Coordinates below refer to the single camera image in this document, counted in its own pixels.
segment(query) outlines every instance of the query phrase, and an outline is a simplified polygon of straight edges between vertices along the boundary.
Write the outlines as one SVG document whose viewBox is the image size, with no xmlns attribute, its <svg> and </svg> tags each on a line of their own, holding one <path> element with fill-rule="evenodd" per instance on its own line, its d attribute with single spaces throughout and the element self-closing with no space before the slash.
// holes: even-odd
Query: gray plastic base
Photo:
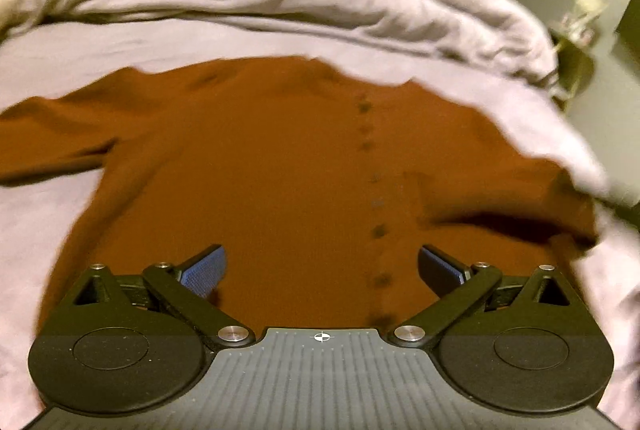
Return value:
<svg viewBox="0 0 640 430">
<path fill-rule="evenodd" d="M 199 384 L 168 404 L 98 418 L 54 408 L 32 430 L 612 430 L 591 408 L 533 418 L 494 412 L 457 393 L 426 353 L 375 330 L 270 329 L 223 350 Z"/>
</svg>

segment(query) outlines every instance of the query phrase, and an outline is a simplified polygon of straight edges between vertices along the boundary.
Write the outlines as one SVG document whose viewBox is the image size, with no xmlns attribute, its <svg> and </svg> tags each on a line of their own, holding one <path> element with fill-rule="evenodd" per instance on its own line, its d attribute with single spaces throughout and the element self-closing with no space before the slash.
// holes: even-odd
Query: shirt sleeve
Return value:
<svg viewBox="0 0 640 430">
<path fill-rule="evenodd" d="M 174 100 L 220 76 L 230 60 L 161 74 L 126 68 L 62 98 L 28 98 L 0 114 L 0 184 L 99 168 Z"/>
</svg>

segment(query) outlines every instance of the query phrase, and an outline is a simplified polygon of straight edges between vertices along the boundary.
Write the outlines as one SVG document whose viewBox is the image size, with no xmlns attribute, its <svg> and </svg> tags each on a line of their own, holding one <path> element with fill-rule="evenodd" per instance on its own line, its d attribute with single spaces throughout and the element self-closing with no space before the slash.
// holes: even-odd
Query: garment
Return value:
<svg viewBox="0 0 640 430">
<path fill-rule="evenodd" d="M 301 57 L 127 68 L 0 115 L 0 183 L 104 166 L 52 271 L 40 322 L 78 275 L 178 264 L 223 244 L 217 302 L 266 326 L 378 326 L 433 302 L 432 244 L 506 274 L 593 244 L 591 200 L 478 111 Z"/>
</svg>

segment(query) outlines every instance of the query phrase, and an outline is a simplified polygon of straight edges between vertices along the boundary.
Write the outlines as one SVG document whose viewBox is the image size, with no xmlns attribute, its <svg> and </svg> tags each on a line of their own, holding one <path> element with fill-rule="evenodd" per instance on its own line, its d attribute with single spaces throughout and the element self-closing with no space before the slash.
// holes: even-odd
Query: bed sheet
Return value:
<svg viewBox="0 0 640 430">
<path fill-rule="evenodd" d="M 57 97 L 124 66 L 159 72 L 249 56 L 320 57 L 341 71 L 381 85 L 414 79 L 457 103 L 483 111 L 521 152 L 570 170 L 594 193 L 609 187 L 586 142 L 544 95 L 524 80 L 461 63 L 388 52 L 346 40 L 292 32 L 256 32 L 189 20 L 39 26 L 0 44 L 0 109 L 28 96 Z M 38 304 L 65 235 L 84 210 L 101 171 L 22 187 L 0 187 L 0 428 L 17 430 L 40 411 L 26 358 Z M 588 304 L 609 339 L 614 377 L 600 404 L 622 428 L 640 421 L 638 382 L 638 234 L 601 210 L 601 243 L 577 263 Z"/>
</svg>

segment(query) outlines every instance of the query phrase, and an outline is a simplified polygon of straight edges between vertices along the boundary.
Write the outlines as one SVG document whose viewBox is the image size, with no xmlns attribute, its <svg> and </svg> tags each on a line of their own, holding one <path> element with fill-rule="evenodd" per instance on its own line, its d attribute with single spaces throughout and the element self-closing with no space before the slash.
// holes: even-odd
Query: bed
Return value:
<svg viewBox="0 0 640 430">
<path fill-rule="evenodd" d="M 214 58 L 317 57 L 379 85 L 414 79 L 487 115 L 523 154 L 606 195 L 606 172 L 544 89 L 555 65 L 544 27 L 512 0 L 19 0 L 0 44 L 0 110 L 59 97 L 119 68 L 161 72 Z M 49 271 L 101 171 L 0 187 L 0 428 L 41 410 L 26 357 Z M 640 424 L 640 240 L 597 210 L 599 244 L 575 263 L 615 355 L 600 409 Z"/>
</svg>

